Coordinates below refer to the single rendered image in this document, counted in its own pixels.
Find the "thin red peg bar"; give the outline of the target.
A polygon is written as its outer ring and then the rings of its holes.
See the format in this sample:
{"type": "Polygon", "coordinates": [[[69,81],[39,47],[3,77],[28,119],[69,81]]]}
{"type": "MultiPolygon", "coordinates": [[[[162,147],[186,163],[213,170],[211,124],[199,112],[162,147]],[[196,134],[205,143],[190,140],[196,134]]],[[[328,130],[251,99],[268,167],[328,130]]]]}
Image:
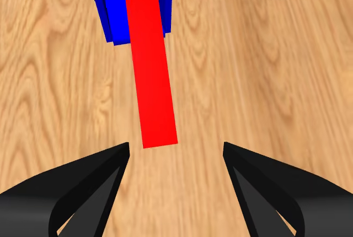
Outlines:
{"type": "Polygon", "coordinates": [[[178,142],[159,0],[126,0],[142,144],[178,142]]]}

